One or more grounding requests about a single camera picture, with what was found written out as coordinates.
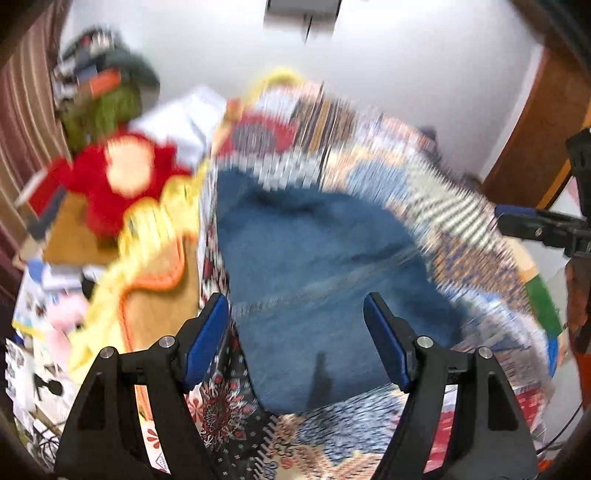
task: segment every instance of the black clamp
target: black clamp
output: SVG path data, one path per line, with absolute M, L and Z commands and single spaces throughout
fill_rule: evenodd
M 510 205 L 497 205 L 495 215 L 503 235 L 561 248 L 567 257 L 591 258 L 591 229 L 582 218 Z
M 377 293 L 363 316 L 393 383 L 409 393 L 394 437 L 372 480 L 524 480 L 537 474 L 530 431 L 513 390 L 487 347 L 442 348 L 417 336 Z M 134 385 L 146 385 L 155 428 L 174 480 L 219 480 L 190 417 L 184 393 L 203 381 L 229 324 L 226 299 L 214 294 L 177 336 L 120 355 L 103 348 L 74 402 L 56 458 L 70 480 L 152 480 Z M 458 385 L 451 440 L 441 468 L 423 474 L 447 385 Z

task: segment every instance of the orange object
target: orange object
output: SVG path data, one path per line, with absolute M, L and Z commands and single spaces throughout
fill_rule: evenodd
M 583 409 L 587 410 L 591 406 L 591 355 L 575 352 L 574 357 L 579 367 Z
M 226 102 L 226 113 L 224 115 L 224 120 L 228 120 L 230 122 L 239 122 L 242 119 L 243 111 L 244 105 L 242 104 L 242 100 L 239 98 L 230 98 Z
M 540 470 L 540 472 L 543 472 L 544 470 L 546 470 L 550 464 L 552 463 L 552 460 L 541 460 L 538 463 L 538 468 Z
M 103 70 L 96 77 L 92 77 L 88 82 L 80 85 L 80 90 L 88 92 L 92 98 L 98 98 L 119 85 L 121 85 L 120 72 L 108 69 Z

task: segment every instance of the blue denim fabric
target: blue denim fabric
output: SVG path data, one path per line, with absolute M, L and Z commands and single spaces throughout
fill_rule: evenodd
M 388 383 L 363 321 L 377 291 L 419 335 L 461 340 L 462 312 L 429 282 L 403 225 L 379 206 L 316 189 L 218 179 L 218 236 L 252 388 L 275 414 Z

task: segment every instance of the striped curtain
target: striped curtain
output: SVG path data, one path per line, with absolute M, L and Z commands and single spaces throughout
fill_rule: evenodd
M 0 69 L 0 303 L 16 299 L 20 273 L 12 258 L 27 236 L 24 217 L 33 215 L 17 211 L 13 202 L 35 172 L 52 158 L 68 155 L 54 114 L 50 70 L 71 3 L 54 0 Z

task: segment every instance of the bed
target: bed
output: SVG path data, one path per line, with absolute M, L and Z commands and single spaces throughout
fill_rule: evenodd
M 265 191 L 318 188 L 378 202 L 407 228 L 439 292 L 469 312 L 455 348 L 490 346 L 528 424 L 540 429 L 563 348 L 560 329 L 552 321 L 545 327 L 539 322 L 548 311 L 527 287 L 536 278 L 527 252 L 496 230 L 493 206 L 482 195 L 440 168 L 437 144 L 397 119 L 312 83 L 264 89 L 249 112 L 266 120 L 239 128 L 233 144 L 226 142 L 214 156 L 213 176 L 235 170 Z M 296 130 L 289 147 L 264 151 L 269 138 L 275 146 L 283 142 L 287 134 L 280 127 L 286 125 Z M 208 198 L 209 221 L 200 227 L 209 266 L 202 304 L 213 291 L 230 294 L 216 228 L 225 207 L 216 205 L 215 196 Z M 230 332 L 208 380 L 187 399 L 219 473 L 240 480 L 369 478 L 406 396 L 385 385 L 305 414 L 276 416 L 254 393 L 239 337 L 235 329 Z M 455 389 L 449 387 L 427 470 L 443 461 L 454 401 Z M 143 428 L 152 462 L 166 470 L 154 425 L 148 421 Z

